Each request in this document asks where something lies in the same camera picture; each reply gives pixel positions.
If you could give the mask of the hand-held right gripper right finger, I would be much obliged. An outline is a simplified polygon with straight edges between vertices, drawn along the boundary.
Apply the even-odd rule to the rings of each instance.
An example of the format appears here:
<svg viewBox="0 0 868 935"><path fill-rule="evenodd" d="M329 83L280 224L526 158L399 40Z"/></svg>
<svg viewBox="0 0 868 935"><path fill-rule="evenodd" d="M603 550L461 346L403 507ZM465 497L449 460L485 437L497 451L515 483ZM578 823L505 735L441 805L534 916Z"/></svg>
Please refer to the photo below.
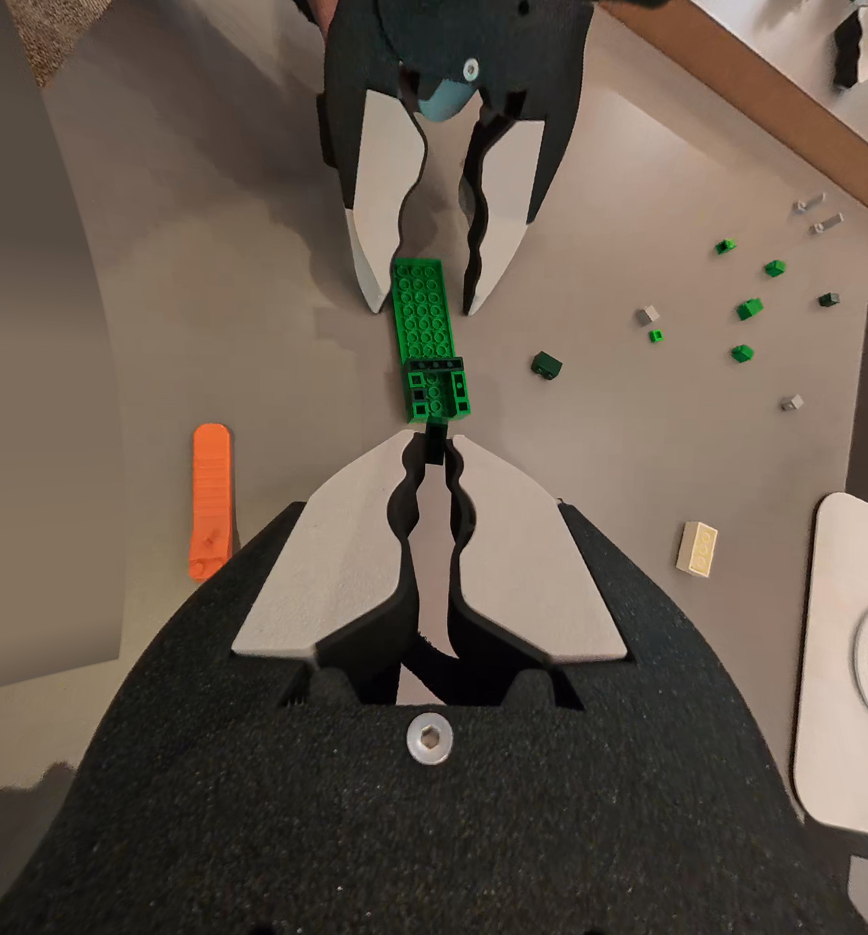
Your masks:
<svg viewBox="0 0 868 935"><path fill-rule="evenodd" d="M627 657L557 498L464 435L447 445L445 478L452 637L484 637L545 667Z"/></svg>

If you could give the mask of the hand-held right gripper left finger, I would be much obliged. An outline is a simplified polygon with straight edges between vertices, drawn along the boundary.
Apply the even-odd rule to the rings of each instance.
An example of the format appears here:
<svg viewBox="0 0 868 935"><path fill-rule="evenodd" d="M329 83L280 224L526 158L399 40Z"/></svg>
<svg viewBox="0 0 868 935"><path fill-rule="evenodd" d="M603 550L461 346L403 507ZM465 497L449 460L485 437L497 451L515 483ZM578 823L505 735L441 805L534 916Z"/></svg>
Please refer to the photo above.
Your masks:
<svg viewBox="0 0 868 935"><path fill-rule="evenodd" d="M232 651L345 672L400 662L417 637L409 537L420 485L421 433L409 429L325 482L295 522Z"/></svg>

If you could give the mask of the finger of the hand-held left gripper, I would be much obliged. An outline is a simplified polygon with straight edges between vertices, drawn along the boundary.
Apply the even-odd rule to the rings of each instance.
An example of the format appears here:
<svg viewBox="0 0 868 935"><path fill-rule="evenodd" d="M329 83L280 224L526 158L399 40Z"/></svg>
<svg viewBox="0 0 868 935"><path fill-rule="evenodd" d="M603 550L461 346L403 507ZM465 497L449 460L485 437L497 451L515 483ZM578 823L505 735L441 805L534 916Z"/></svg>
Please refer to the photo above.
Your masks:
<svg viewBox="0 0 868 935"><path fill-rule="evenodd" d="M381 311L391 291L392 262L403 240L403 206L426 158L426 138L405 104L368 90L354 204L346 220L358 284L372 313Z"/></svg>
<svg viewBox="0 0 868 935"><path fill-rule="evenodd" d="M460 185L469 219L465 315L480 310L525 236L544 132L542 121L504 115L475 123Z"/></svg>

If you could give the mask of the green brick plate assembly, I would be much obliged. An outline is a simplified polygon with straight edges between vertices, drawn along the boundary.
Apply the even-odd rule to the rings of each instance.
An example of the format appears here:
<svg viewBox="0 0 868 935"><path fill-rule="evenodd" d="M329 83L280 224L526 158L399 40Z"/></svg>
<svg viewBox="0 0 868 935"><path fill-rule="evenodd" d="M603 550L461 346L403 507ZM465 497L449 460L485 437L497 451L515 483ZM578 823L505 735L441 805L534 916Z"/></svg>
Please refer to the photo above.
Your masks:
<svg viewBox="0 0 868 935"><path fill-rule="evenodd" d="M395 259L392 300L407 421L443 426L466 418L472 405L440 260Z"/></svg>

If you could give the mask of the orange brick separator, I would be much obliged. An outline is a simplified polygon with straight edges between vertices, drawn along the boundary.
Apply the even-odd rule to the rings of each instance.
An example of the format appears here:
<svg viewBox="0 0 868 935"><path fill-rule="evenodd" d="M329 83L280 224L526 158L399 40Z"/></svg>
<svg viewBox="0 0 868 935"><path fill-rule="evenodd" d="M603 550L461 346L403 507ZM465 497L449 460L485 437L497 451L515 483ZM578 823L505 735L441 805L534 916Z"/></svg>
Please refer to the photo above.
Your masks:
<svg viewBox="0 0 868 935"><path fill-rule="evenodd" d="M234 552L232 438L222 424L196 427L192 450L193 528L188 556L193 580L204 582Z"/></svg>

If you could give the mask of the cream two-stud brick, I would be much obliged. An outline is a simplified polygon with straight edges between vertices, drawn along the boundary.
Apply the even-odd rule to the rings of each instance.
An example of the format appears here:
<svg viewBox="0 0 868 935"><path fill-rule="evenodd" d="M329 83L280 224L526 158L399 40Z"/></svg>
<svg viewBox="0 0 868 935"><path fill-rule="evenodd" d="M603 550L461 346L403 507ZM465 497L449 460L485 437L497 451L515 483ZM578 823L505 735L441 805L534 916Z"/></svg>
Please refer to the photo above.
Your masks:
<svg viewBox="0 0 868 935"><path fill-rule="evenodd" d="M704 522L685 522L675 560L676 569L696 578L709 578L717 537L718 530Z"/></svg>

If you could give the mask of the brown wooden strip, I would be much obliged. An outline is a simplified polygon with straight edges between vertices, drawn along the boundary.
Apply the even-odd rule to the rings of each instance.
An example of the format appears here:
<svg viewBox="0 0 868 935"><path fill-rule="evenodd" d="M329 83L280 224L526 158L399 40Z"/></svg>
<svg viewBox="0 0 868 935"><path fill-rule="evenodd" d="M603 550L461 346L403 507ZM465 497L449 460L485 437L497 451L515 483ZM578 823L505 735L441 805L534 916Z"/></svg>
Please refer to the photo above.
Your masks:
<svg viewBox="0 0 868 935"><path fill-rule="evenodd" d="M694 2L602 9L868 208L868 142Z"/></svg>

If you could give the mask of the white moulded plastic tray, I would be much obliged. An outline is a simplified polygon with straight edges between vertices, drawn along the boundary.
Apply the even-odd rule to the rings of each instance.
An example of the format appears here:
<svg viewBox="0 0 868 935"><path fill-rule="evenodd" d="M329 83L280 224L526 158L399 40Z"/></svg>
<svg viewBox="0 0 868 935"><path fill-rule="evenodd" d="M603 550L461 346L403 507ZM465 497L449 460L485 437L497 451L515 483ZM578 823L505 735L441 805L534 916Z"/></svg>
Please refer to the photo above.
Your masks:
<svg viewBox="0 0 868 935"><path fill-rule="evenodd" d="M868 503L846 493L816 513L792 776L812 818L868 835Z"/></svg>

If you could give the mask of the black and white object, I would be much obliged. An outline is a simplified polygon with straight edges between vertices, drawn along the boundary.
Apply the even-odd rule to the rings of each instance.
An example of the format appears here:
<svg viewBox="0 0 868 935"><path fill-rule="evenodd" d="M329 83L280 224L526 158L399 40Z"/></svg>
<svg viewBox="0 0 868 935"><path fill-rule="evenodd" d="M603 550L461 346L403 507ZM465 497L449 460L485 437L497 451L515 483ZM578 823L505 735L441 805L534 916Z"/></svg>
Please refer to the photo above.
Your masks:
<svg viewBox="0 0 868 935"><path fill-rule="evenodd" d="M868 1L851 2L832 34L835 49L832 87L849 91L868 80Z"/></svg>

